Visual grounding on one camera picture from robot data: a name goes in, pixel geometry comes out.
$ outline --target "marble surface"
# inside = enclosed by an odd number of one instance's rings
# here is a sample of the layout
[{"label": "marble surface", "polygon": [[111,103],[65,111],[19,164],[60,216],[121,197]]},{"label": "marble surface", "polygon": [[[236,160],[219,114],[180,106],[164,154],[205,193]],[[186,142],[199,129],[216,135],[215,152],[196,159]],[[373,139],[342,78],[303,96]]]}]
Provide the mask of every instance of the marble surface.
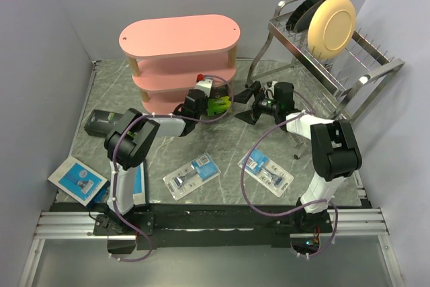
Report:
[{"label": "marble surface", "polygon": [[[244,89],[246,76],[251,61],[240,60],[237,74],[232,83],[234,92]],[[262,73],[284,65],[277,62],[260,62],[256,73]],[[90,137],[83,130],[92,109],[124,112],[128,108],[144,111],[138,90],[133,84],[131,69],[126,61],[105,60],[96,66],[97,74],[85,108],[73,147],[72,156],[84,164],[110,178],[110,166],[103,147],[103,139]],[[261,81],[288,81],[295,89],[305,95],[314,106],[319,116],[328,116],[333,109],[334,100],[324,87],[304,68],[288,69],[264,77]],[[300,98],[296,105],[304,108]],[[232,114],[215,124],[198,124],[186,137],[156,138],[147,157],[148,194],[152,203],[197,203],[197,204],[244,204],[240,189],[239,160],[251,148],[253,143],[269,128],[274,126],[272,117],[262,115],[254,126],[234,118],[234,114],[247,109],[248,105],[233,104]],[[312,179],[314,169],[310,153],[295,160],[295,138],[281,130],[274,131],[260,145],[259,149],[294,176],[294,181],[280,198],[249,175],[245,186],[248,196],[255,204],[295,204],[306,191]],[[179,201],[174,201],[163,182],[163,177],[178,167],[191,161],[202,153],[209,153],[221,170],[202,187]],[[57,202],[74,202],[66,194],[59,192]],[[360,206],[355,179],[348,178],[337,190],[333,202],[340,206]]]}]

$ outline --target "yellow plate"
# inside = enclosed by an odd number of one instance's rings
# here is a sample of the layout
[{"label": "yellow plate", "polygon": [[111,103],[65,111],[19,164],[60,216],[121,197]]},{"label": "yellow plate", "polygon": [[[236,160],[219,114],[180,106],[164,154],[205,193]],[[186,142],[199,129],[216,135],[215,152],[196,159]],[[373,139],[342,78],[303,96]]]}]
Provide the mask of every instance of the yellow plate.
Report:
[{"label": "yellow plate", "polygon": [[326,0],[309,25],[308,47],[315,58],[338,55],[348,45],[355,29],[355,8],[350,0]]}]

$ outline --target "black plate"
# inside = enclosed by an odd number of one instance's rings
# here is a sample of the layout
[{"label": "black plate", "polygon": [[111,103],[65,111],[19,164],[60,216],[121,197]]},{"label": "black plate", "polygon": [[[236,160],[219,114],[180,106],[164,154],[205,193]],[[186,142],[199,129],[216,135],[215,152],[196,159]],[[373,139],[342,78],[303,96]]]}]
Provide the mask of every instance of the black plate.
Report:
[{"label": "black plate", "polygon": [[287,31],[300,33],[307,30],[312,17],[314,17],[315,11],[323,2],[324,0],[305,0],[296,8],[287,21]]}]

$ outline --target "dish rack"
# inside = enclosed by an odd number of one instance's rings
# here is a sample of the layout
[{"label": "dish rack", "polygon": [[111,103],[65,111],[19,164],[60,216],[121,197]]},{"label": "dish rack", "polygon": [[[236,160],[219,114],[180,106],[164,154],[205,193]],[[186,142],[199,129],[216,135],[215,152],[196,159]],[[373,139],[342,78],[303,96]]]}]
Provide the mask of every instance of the dish rack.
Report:
[{"label": "dish rack", "polygon": [[[352,41],[340,55],[327,60],[318,59],[312,54],[312,49],[307,47],[307,31],[301,33],[288,31],[286,24],[293,11],[280,15],[286,5],[296,1],[299,0],[283,0],[278,3],[273,18],[269,20],[269,35],[266,43],[249,68],[247,85],[251,85],[256,79],[284,69],[294,68],[301,63],[335,98],[332,100],[334,102],[333,111],[327,117],[330,119],[347,118],[354,122],[391,82],[403,67],[404,62],[399,58],[389,59],[386,56],[387,52],[380,49],[380,45],[375,46],[373,40],[369,41],[371,38],[368,38],[367,34],[365,36],[360,34],[361,30],[354,31]],[[253,75],[255,67],[269,48],[273,37],[276,37],[293,54],[291,63],[275,70]],[[350,105],[351,100],[359,92],[363,93],[363,97],[360,96],[362,102]],[[347,106],[355,106],[352,115],[345,111]]]}]

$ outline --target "blister package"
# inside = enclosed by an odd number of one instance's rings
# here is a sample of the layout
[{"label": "blister package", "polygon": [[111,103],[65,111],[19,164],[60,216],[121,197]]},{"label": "blister package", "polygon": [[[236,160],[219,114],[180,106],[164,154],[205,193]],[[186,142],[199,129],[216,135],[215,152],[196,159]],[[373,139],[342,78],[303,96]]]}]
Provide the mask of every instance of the blister package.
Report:
[{"label": "blister package", "polygon": [[[245,157],[246,155],[237,164],[239,167],[243,166]],[[245,171],[278,198],[285,192],[294,179],[290,173],[258,149],[254,149],[251,153]]]},{"label": "blister package", "polygon": [[84,206],[98,202],[109,185],[106,178],[71,156],[48,180]]},{"label": "blister package", "polygon": [[165,176],[163,181],[173,198],[178,201],[219,175],[218,166],[209,154],[205,153]]}]

